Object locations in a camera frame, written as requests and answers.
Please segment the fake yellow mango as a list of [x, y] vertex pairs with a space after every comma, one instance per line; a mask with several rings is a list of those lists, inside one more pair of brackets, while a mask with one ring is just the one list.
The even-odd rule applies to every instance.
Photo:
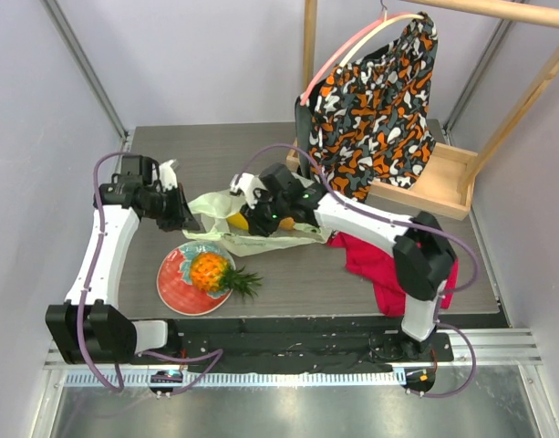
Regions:
[[226, 221], [229, 225], [234, 226], [238, 229], [248, 231], [249, 224], [246, 218], [243, 216], [242, 213], [236, 213], [226, 218]]

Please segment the pale green plastic bag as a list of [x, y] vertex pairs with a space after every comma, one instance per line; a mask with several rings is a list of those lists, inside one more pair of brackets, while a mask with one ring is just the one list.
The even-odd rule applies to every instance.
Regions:
[[300, 245], [325, 244], [332, 234], [329, 229], [285, 220], [269, 236], [250, 235], [247, 223], [239, 218], [244, 205], [242, 195], [228, 190], [210, 192], [188, 203], [195, 219], [200, 219], [199, 232], [184, 231], [187, 239], [214, 242], [235, 256], [255, 256]]

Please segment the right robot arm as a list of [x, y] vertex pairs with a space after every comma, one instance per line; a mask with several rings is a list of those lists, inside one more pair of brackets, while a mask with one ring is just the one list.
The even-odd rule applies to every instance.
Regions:
[[420, 360], [430, 352], [441, 294], [456, 260], [431, 214], [405, 217], [353, 202], [329, 192], [322, 183], [303, 183], [280, 163], [258, 176], [235, 175], [230, 189], [245, 199], [241, 213], [252, 235], [268, 236], [282, 220], [291, 218], [299, 224], [351, 235], [390, 256], [406, 296], [393, 342], [395, 355]]

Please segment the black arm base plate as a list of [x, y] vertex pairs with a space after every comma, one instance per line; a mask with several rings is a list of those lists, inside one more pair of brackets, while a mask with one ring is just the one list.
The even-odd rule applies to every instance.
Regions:
[[158, 352], [195, 358], [221, 349], [215, 373], [388, 372], [402, 361], [457, 358], [457, 342], [445, 331], [420, 354], [401, 348], [399, 318], [383, 316], [170, 319]]

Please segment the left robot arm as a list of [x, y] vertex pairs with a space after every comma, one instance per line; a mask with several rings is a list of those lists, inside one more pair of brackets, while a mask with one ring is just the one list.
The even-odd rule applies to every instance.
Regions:
[[81, 268], [64, 302], [49, 306], [45, 315], [65, 363], [127, 364], [146, 350], [163, 364], [180, 357], [172, 322], [131, 320], [118, 309], [123, 267], [141, 220], [154, 221], [164, 232], [200, 228], [177, 165], [124, 153], [109, 182], [93, 182], [93, 228]]

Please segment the fake pineapple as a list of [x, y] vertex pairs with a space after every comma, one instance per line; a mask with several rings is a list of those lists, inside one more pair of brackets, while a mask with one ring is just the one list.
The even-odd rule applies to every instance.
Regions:
[[206, 293], [232, 291], [240, 297], [255, 297], [262, 279], [256, 273], [237, 269], [231, 262], [212, 252], [199, 253], [189, 271], [192, 283]]

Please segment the fake orange fruit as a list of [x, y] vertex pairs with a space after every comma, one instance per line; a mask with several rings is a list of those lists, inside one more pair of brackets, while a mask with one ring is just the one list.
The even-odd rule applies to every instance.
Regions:
[[295, 226], [295, 221], [291, 217], [287, 217], [283, 219], [279, 224], [279, 227], [283, 230], [293, 230], [294, 226]]

